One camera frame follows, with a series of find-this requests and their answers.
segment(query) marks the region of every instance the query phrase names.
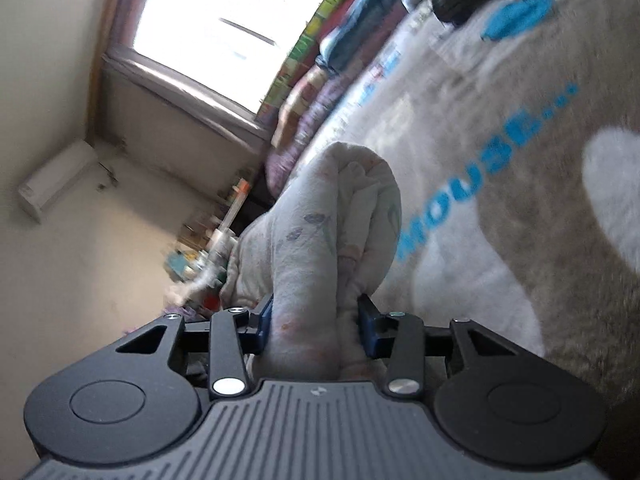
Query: wall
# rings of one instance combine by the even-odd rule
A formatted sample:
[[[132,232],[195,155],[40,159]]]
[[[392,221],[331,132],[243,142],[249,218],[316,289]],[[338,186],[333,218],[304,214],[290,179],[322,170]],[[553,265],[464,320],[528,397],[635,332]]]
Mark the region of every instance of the wall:
[[[0,0],[0,192],[84,135],[103,0]]]
[[[119,73],[103,73],[100,134],[111,142],[124,140],[133,159],[212,198],[226,196],[239,170],[259,167],[260,153],[225,139]]]

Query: teal object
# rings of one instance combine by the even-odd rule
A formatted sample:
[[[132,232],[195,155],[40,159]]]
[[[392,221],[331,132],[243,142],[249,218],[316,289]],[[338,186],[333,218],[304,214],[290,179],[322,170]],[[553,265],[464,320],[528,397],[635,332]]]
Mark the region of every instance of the teal object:
[[[534,28],[551,12],[554,0],[520,0],[496,12],[487,24],[482,38],[500,41]]]

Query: bright window pane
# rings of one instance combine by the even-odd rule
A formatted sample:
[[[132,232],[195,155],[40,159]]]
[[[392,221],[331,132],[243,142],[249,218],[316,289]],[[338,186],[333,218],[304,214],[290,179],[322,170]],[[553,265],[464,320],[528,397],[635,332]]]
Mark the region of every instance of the bright window pane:
[[[321,2],[147,0],[133,47],[257,112]]]

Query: purple fabric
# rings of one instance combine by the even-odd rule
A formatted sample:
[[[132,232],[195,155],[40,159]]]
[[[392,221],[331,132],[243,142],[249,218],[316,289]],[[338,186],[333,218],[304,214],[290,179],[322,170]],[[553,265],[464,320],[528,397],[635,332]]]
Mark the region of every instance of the purple fabric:
[[[349,86],[373,61],[386,40],[391,36],[398,23],[406,16],[406,9],[401,2],[395,4],[382,21],[375,33],[362,45],[358,53],[351,59],[347,69],[340,75],[329,79],[311,103],[306,113],[300,118],[296,135],[288,146],[279,150],[271,150],[265,162],[267,186],[274,198],[280,196],[287,179],[293,171],[298,159],[306,147],[334,111]]]

